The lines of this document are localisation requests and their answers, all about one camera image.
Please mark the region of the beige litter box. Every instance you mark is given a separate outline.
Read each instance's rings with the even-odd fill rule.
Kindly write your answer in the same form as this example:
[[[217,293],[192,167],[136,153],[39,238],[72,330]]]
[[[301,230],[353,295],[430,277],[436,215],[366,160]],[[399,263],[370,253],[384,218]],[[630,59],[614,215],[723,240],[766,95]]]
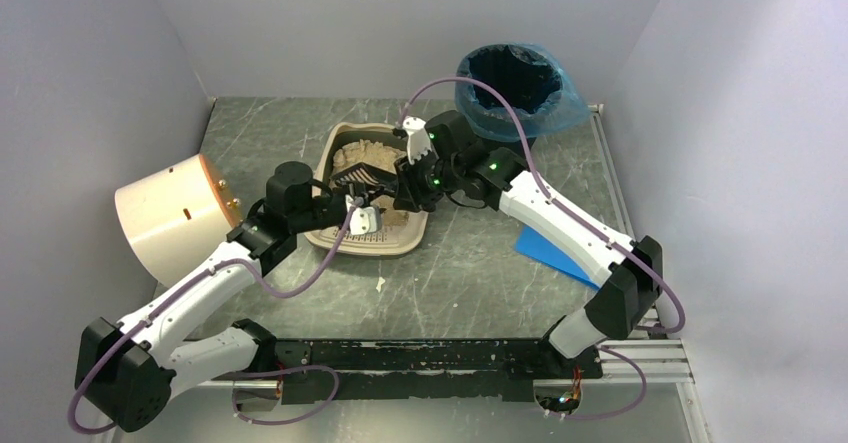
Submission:
[[[354,161],[349,155],[356,153],[361,159],[365,158],[362,147],[380,146],[381,160],[376,161],[368,156],[367,161],[386,171],[393,169],[393,162],[387,158],[392,154],[398,158],[406,151],[404,141],[392,134],[392,126],[385,123],[339,123],[335,125],[325,144],[322,156],[315,170],[315,177],[326,183],[331,183],[331,177],[337,171],[351,167]],[[406,254],[421,242],[429,214],[426,212],[410,213],[395,211],[387,197],[382,197],[378,203],[385,210],[382,213],[382,228],[366,235],[347,235],[339,246],[342,254],[366,257],[392,257]]]

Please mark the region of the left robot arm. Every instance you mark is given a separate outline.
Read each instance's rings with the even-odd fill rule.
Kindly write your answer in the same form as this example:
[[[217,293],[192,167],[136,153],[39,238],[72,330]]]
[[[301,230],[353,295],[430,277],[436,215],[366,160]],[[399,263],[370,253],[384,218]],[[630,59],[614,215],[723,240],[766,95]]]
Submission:
[[[258,200],[215,250],[160,297],[112,323],[92,321],[81,334],[74,393],[66,410],[72,431],[137,431],[174,397],[226,373],[262,377],[273,372],[276,339],[250,321],[185,343],[185,337],[223,303],[258,284],[291,299],[310,289],[338,251],[331,247],[300,285],[281,290],[267,275],[297,247],[301,233],[335,227],[337,237],[373,232],[379,188],[361,182],[325,184],[304,163],[280,164]]]

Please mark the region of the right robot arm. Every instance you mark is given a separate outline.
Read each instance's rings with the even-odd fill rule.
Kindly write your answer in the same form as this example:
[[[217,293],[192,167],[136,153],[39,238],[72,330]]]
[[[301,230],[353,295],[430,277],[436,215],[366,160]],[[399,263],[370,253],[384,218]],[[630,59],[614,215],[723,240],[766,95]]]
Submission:
[[[662,295],[656,281],[662,271],[660,244],[650,237],[635,241],[600,223],[531,172],[515,145],[479,137],[454,110],[428,121],[408,117],[395,133],[407,144],[406,156],[395,164],[399,208],[432,211],[442,197],[462,191],[534,230],[597,286],[581,309],[562,317],[542,338],[563,357],[628,337]]]

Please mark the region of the black litter scoop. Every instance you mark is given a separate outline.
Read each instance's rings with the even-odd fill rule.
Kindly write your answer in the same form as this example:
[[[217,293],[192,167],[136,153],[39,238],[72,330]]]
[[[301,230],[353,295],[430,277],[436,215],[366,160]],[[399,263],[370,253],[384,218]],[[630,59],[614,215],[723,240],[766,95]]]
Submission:
[[[398,186],[396,174],[364,162],[333,174],[330,182],[336,186],[361,184],[372,190],[385,190],[389,193],[395,193]]]

